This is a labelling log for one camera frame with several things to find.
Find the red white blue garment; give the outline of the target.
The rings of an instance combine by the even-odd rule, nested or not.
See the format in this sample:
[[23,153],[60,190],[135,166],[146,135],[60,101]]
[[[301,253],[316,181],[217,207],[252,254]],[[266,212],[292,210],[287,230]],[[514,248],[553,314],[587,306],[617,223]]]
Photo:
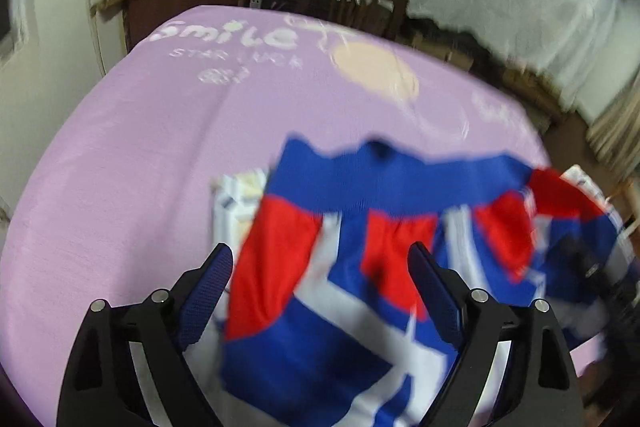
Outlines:
[[567,252],[613,283],[639,262],[605,207],[509,155],[426,161],[385,143],[323,155],[286,142],[233,271],[220,377],[235,426],[414,426],[457,351],[439,270],[504,305],[548,301],[567,346],[604,303]]

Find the white geometric pattern cloth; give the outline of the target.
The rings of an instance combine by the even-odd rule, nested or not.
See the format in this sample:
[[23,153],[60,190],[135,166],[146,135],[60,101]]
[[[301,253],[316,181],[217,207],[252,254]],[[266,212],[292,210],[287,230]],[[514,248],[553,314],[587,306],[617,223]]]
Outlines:
[[212,245],[226,244],[233,262],[240,257],[267,184],[267,169],[224,174],[212,185]]

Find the purple smile bed sheet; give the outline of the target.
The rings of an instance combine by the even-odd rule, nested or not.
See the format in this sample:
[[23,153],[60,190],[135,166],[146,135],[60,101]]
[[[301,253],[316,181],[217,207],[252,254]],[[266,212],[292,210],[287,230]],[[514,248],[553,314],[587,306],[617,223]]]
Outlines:
[[286,142],[374,141],[426,161],[549,168],[521,106],[419,52],[278,12],[202,6],[155,29],[44,153],[1,258],[1,362],[43,425],[231,424],[230,281],[178,345],[177,282],[213,251],[212,185],[270,172]]

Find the dark wooden chair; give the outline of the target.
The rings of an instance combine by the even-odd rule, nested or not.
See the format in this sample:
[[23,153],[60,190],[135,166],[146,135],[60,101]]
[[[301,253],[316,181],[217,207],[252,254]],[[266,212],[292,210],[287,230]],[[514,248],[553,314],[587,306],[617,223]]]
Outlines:
[[409,0],[297,0],[295,12],[394,40]]

